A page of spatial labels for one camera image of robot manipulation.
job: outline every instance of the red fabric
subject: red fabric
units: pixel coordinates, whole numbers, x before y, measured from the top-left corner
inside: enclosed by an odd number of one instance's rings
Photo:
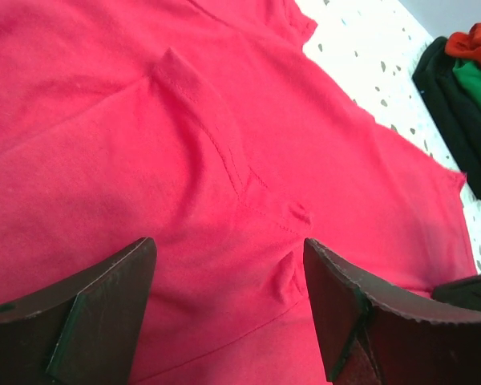
[[[463,176],[311,63],[313,27],[290,0],[0,0],[0,303],[154,237],[132,383],[315,384],[305,237],[421,295],[475,274]]]
[[[446,54],[455,58],[472,59],[481,65],[481,22],[474,24],[468,34],[452,34],[447,40]]]

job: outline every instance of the white speckled surface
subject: white speckled surface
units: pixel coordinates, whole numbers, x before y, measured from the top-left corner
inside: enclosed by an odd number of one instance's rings
[[[459,170],[411,74],[433,41],[398,0],[296,0],[319,25],[303,51],[380,124],[394,129],[447,168]],[[461,192],[481,273],[481,201]]]

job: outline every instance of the shirt sleeve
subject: shirt sleeve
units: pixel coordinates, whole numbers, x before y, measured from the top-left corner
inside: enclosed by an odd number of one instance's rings
[[[259,30],[271,30],[296,47],[302,48],[317,24],[305,16],[294,0],[189,0],[199,3],[210,14],[228,22],[249,24]]]

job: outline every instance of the stack of folded garments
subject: stack of folded garments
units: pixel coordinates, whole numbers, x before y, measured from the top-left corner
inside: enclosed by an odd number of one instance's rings
[[[437,38],[413,75],[447,147],[481,200],[481,23]]]

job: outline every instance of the stitching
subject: stitching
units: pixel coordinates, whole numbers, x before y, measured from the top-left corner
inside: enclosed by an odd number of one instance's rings
[[[174,88],[176,88],[177,90],[179,90],[185,97],[187,97],[187,99],[189,99],[191,102],[193,102],[194,104],[197,104],[197,100],[195,98],[193,98],[192,96],[190,96],[179,84],[175,83],[171,78],[168,77],[167,74],[165,74],[164,72],[162,72],[162,69],[160,67],[157,67],[156,68],[157,72],[166,80],[168,81]],[[226,162],[226,159],[224,158],[224,155],[223,155],[223,152],[220,150],[220,147],[219,145],[217,144],[216,140],[214,139],[214,136],[210,133],[210,131],[201,123],[200,120],[197,120],[196,121],[197,124],[200,126],[200,128],[205,132],[205,134],[208,136],[208,138],[210,139],[210,141],[212,142],[212,144],[214,145],[214,147],[216,148],[216,151],[217,153],[219,154],[222,162],[223,162],[223,167],[226,171],[226,173],[228,174],[228,178],[230,179],[230,183],[232,184],[233,186],[233,189],[235,190],[235,193],[237,194],[237,196],[240,195],[240,192],[237,190],[237,187],[236,187],[236,184],[235,182],[233,181],[233,178],[232,178],[232,175],[231,173],[228,171],[228,167],[227,167],[227,162]],[[241,186],[243,186],[243,183],[242,183],[242,179],[241,179],[241,176],[239,174],[239,172],[237,171],[237,168],[236,168],[236,165],[235,165],[235,161],[233,159],[233,154],[232,154],[232,150],[231,148],[228,146],[228,143],[225,143],[224,144],[225,147],[228,149],[229,153],[230,153],[230,157],[232,159],[232,166],[233,166],[233,169],[235,170],[235,173],[236,173],[236,176],[237,176],[237,179],[239,180],[239,184]]]
[[[308,299],[308,295],[301,298],[300,300],[298,300],[297,302],[295,302],[293,305],[291,305],[291,307],[289,307],[287,310],[285,310],[283,313],[280,313],[279,315],[277,315],[276,317],[270,319],[269,321],[267,321],[266,323],[263,323],[262,325],[259,325],[257,327],[255,327],[254,329],[251,329],[250,331],[248,331],[247,333],[241,335],[240,337],[238,338],[235,338],[234,340],[222,345],[222,346],[219,346],[217,347],[216,349],[212,349],[211,351],[207,352],[207,353],[203,353],[202,355],[199,355],[197,357],[195,357],[194,359],[189,359],[188,361],[184,362],[184,363],[180,363],[174,367],[171,367],[169,369],[166,369],[166,370],[163,370],[163,371],[160,371],[159,373],[156,373],[155,375],[151,375],[149,377],[146,377],[144,379],[140,379],[139,381],[137,381],[136,383],[137,384],[141,384],[143,381],[146,381],[146,380],[149,380],[149,379],[154,379],[157,375],[162,375],[163,373],[167,373],[169,371],[172,371],[174,369],[177,369],[179,367],[183,367],[185,365],[187,365],[188,363],[192,363],[198,359],[202,359],[203,357],[206,357],[207,355],[211,355],[213,353],[216,353],[217,351],[220,351],[221,349],[224,349],[225,347],[229,347],[230,345],[240,341],[241,339],[249,336],[250,334],[252,334],[253,332],[269,325],[270,323],[278,320],[280,317],[283,317],[285,314],[287,314],[288,312],[290,312],[294,307],[296,307],[298,304],[300,304],[301,302],[305,301],[306,299]]]
[[[250,209],[250,210],[254,211],[255,213],[260,214],[260,215],[262,215],[263,217],[267,218],[269,221],[271,221],[273,224],[277,225],[279,228],[281,228],[281,229],[283,229],[283,230],[285,230],[285,231],[288,231],[289,233],[292,233],[292,234],[294,234],[294,235],[297,235],[297,236],[299,236],[299,237],[302,237],[302,236],[303,236],[303,234],[300,234],[300,233],[298,233],[298,232],[296,232],[296,231],[294,231],[294,230],[292,230],[292,229],[289,229],[288,227],[282,225],[280,222],[277,222],[277,221],[275,221],[274,219],[272,219],[268,214],[263,213],[262,211],[260,211],[260,210],[258,210],[258,209],[255,209],[254,207],[252,207],[252,206],[244,203],[243,201],[239,201],[239,203],[240,203],[241,205],[243,205],[245,208]]]
[[[175,83],[171,78],[168,77],[167,74],[165,74],[162,70],[162,68],[160,67],[157,67],[156,68],[156,71],[166,80],[168,81],[168,83],[170,83],[174,88],[176,88],[177,90],[179,90],[185,97],[187,97],[187,99],[189,99],[191,102],[193,102],[194,104],[197,104],[197,101],[195,98],[193,98],[192,96],[190,96],[179,84]],[[238,198],[238,202],[243,205],[245,208],[247,209],[250,209],[252,210],[253,212],[255,213],[258,213],[259,215],[262,215],[263,217],[265,217],[266,219],[268,219],[269,221],[271,221],[273,224],[277,225],[278,227],[280,227],[281,229],[283,229],[284,231],[287,231],[289,233],[292,233],[294,235],[297,235],[297,236],[302,236],[302,234],[290,229],[289,227],[285,226],[285,225],[282,225],[280,222],[278,221],[275,221],[274,219],[272,219],[267,213],[264,213],[262,211],[260,211],[259,209],[255,209],[254,207],[252,207],[251,205],[248,205],[247,203],[244,202],[244,200],[241,199],[241,195],[244,194],[245,192],[245,189],[247,188],[247,185],[244,186],[244,184],[242,183],[242,179],[241,179],[241,176],[237,170],[237,167],[235,165],[235,161],[234,161],[234,158],[233,158],[233,154],[232,154],[232,149],[228,146],[228,143],[225,143],[225,147],[228,149],[228,152],[230,153],[230,156],[232,158],[232,166],[233,166],[233,169],[235,170],[235,173],[236,173],[236,176],[239,180],[239,184],[240,186],[243,187],[243,190],[242,191],[239,191],[236,187],[236,184],[232,178],[232,174],[228,171],[228,167],[226,166],[226,160],[224,158],[224,153],[220,150],[219,148],[219,145],[217,144],[217,142],[215,141],[213,135],[210,133],[210,131],[199,121],[197,120],[197,124],[199,125],[199,127],[204,131],[204,133],[208,136],[208,138],[210,139],[210,141],[212,142],[213,146],[216,148],[216,151],[217,153],[219,154],[222,162],[223,162],[223,167],[226,171],[226,173],[228,174],[228,178],[230,179],[230,183],[232,184],[233,186],[233,189],[237,195],[237,198]],[[267,187],[267,185],[264,183],[264,181],[253,171],[253,169],[249,167],[249,170],[253,173],[253,175],[255,176],[255,178],[258,180],[258,182],[263,186],[265,187],[266,189],[269,190],[269,188]]]

